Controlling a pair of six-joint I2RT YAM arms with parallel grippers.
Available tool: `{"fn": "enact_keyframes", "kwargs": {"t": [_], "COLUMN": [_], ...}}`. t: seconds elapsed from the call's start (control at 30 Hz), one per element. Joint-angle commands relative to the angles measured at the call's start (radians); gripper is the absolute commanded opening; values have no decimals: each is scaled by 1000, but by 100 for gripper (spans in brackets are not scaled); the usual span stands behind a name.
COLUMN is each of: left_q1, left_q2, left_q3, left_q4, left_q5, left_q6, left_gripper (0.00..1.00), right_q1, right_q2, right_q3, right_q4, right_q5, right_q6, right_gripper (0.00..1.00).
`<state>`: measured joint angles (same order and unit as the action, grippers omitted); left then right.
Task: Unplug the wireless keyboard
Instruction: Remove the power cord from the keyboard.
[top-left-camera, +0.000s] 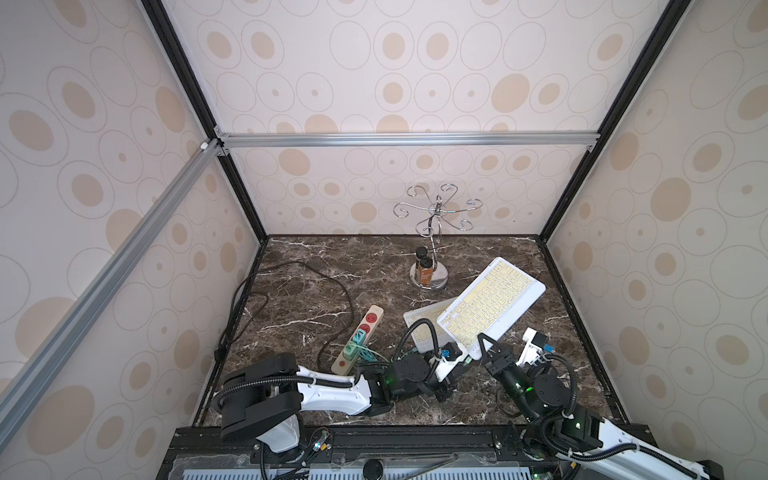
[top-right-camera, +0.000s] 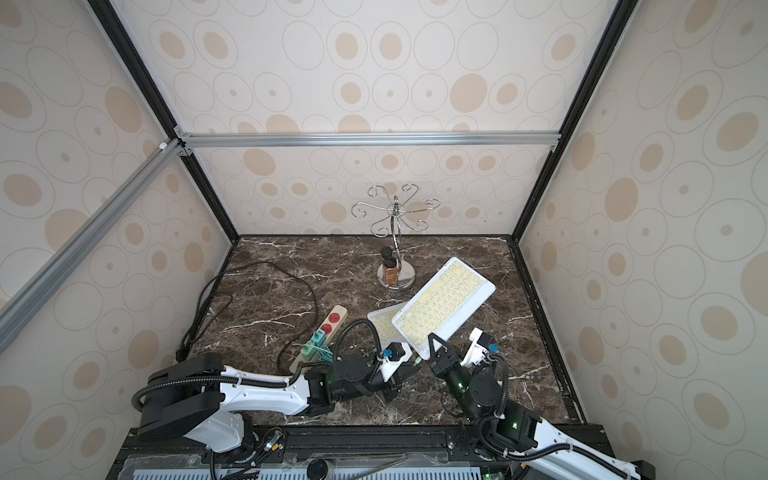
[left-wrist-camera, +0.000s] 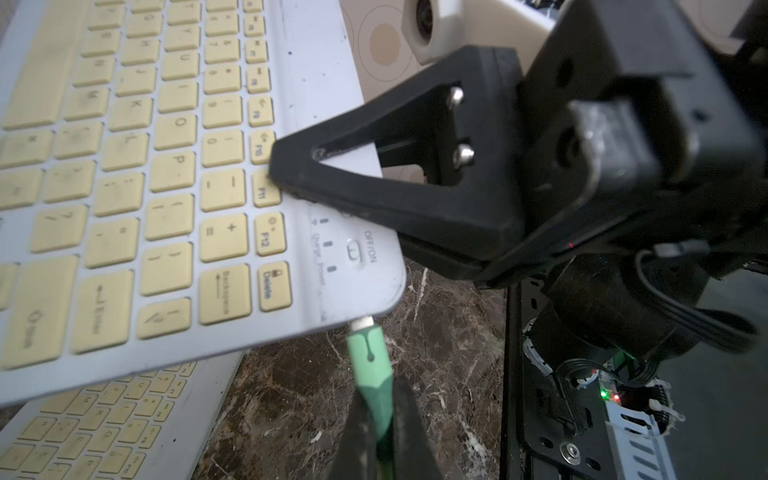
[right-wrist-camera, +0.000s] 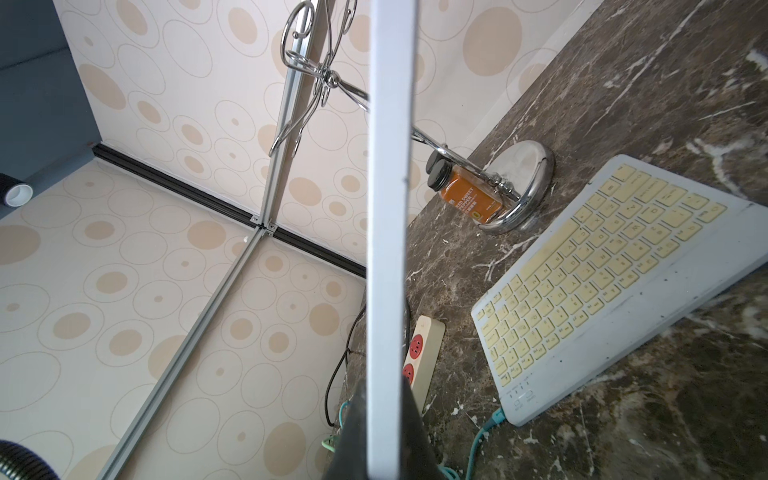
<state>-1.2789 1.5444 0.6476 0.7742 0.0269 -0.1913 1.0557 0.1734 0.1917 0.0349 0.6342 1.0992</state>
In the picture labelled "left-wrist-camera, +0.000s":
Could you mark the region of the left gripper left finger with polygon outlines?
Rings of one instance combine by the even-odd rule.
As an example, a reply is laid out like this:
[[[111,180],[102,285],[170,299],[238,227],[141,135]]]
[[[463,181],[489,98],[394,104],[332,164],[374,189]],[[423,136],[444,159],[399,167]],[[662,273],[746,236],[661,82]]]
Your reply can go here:
[[[328,479],[377,478],[376,427],[363,395],[355,390]]]

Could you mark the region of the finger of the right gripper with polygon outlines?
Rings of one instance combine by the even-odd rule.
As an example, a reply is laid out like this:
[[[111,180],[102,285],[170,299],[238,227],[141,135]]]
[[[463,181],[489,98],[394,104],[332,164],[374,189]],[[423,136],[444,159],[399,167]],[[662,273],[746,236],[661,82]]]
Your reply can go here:
[[[465,46],[374,100],[278,140],[285,192],[391,228],[416,261],[492,261],[525,235],[515,50]]]

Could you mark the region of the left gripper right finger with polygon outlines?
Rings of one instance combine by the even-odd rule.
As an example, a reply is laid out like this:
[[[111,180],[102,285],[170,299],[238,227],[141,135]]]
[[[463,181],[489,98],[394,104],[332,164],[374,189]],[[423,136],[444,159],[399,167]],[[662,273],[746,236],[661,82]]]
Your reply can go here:
[[[445,479],[430,446],[416,397],[405,378],[394,378],[392,394],[394,478]]]

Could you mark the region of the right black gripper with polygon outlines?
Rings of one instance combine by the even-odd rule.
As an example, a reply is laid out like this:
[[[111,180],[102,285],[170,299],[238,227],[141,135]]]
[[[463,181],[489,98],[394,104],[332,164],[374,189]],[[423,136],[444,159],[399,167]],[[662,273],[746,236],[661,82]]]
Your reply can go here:
[[[476,268],[413,239],[405,254],[482,288],[547,268],[548,305],[525,333],[533,357],[753,349],[753,323],[697,303],[767,247],[767,161],[678,9],[575,3],[518,97],[531,139],[516,167],[524,240]]]

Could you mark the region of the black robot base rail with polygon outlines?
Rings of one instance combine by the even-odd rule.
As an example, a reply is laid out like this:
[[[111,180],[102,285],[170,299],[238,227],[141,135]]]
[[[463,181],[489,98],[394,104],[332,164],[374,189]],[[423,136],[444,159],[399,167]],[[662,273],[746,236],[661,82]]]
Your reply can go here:
[[[595,356],[562,325],[540,278],[508,291],[505,479],[763,479],[767,344],[736,356],[697,346],[631,388],[631,360]]]

